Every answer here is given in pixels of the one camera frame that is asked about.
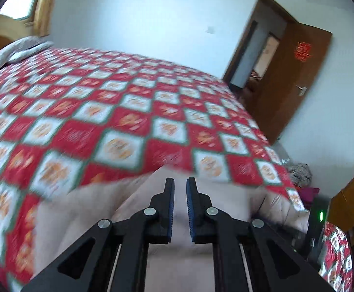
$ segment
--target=red patterned bedspread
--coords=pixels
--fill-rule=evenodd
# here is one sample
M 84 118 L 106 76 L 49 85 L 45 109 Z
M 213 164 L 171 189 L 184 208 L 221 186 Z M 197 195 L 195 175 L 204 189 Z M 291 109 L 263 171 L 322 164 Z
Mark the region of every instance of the red patterned bedspread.
M 0 279 L 33 274 L 41 199 L 173 165 L 286 195 L 287 171 L 223 81 L 118 52 L 50 48 L 0 71 Z
M 327 248 L 327 253 L 319 274 L 336 292 L 350 292 L 353 280 L 353 264 L 345 234 L 338 227 L 326 222 L 323 242 Z

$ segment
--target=white wall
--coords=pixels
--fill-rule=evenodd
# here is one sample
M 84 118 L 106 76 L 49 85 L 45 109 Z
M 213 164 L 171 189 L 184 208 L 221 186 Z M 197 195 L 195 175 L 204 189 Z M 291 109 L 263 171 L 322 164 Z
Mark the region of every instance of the white wall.
M 336 194 L 354 173 L 354 11 L 276 0 L 297 20 L 333 33 L 315 85 L 281 143 Z M 163 58 L 222 77 L 256 0 L 56 0 L 51 39 Z M 350 0 L 343 0 L 352 9 Z M 205 32 L 208 26 L 215 34 Z

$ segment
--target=curtain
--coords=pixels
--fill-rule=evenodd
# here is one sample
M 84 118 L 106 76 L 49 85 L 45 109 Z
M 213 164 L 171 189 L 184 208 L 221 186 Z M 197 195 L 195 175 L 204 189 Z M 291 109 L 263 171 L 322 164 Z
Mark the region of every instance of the curtain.
M 34 17 L 34 34 L 40 37 L 50 34 L 51 14 L 55 0 L 38 0 Z

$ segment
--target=patterned fabric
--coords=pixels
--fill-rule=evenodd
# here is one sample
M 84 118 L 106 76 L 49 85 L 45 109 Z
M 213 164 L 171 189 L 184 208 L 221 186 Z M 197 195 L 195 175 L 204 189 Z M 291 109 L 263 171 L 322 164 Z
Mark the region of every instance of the patterned fabric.
M 350 292 L 352 289 L 353 266 L 349 243 L 338 227 L 326 222 L 324 244 L 327 253 L 319 274 L 335 291 Z
M 0 50 L 0 68 L 7 63 L 8 59 L 15 52 L 32 48 L 42 42 L 43 41 L 37 36 L 27 36 L 5 46 Z
M 305 188 L 310 186 L 312 173 L 308 164 L 292 164 L 288 166 L 289 177 L 294 185 Z
M 8 63 L 9 64 L 19 63 L 22 60 L 24 60 L 28 57 L 31 57 L 31 56 L 37 54 L 38 52 L 41 52 L 42 50 L 52 47 L 53 45 L 54 45 L 53 42 L 45 42 L 45 43 L 39 44 L 38 46 L 32 47 L 30 49 L 21 50 L 20 52 L 15 52 L 8 59 Z
M 39 201 L 168 164 L 287 196 L 287 170 L 219 79 L 139 55 L 55 49 L 0 71 L 0 279 L 33 274 Z
M 252 73 L 250 74 L 250 77 L 254 78 L 254 79 L 258 80 L 258 81 L 262 79 L 262 77 L 260 77 L 260 75 L 254 69 L 252 70 Z

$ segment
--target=door frame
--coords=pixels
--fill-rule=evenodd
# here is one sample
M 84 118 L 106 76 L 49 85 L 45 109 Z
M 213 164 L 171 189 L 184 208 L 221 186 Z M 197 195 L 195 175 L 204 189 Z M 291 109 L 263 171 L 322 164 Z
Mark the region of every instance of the door frame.
M 298 23 L 296 19 L 287 12 L 280 4 L 278 4 L 275 0 L 256 0 L 256 3 L 254 4 L 254 8 L 252 10 L 252 13 L 250 14 L 250 18 L 244 28 L 244 31 L 242 33 L 241 39 L 235 49 L 234 55 L 231 58 L 231 61 L 227 67 L 226 72 L 223 75 L 223 81 L 227 83 L 228 85 L 231 84 L 231 80 L 237 71 L 238 65 L 242 59 L 243 54 L 246 51 L 247 45 L 250 41 L 249 37 L 249 32 L 251 31 L 252 28 L 252 23 L 253 23 L 253 18 L 255 15 L 255 12 L 257 11 L 257 6 L 259 3 L 263 3 L 267 6 L 269 6 L 274 12 L 276 12 L 278 15 L 280 15 L 287 23 Z

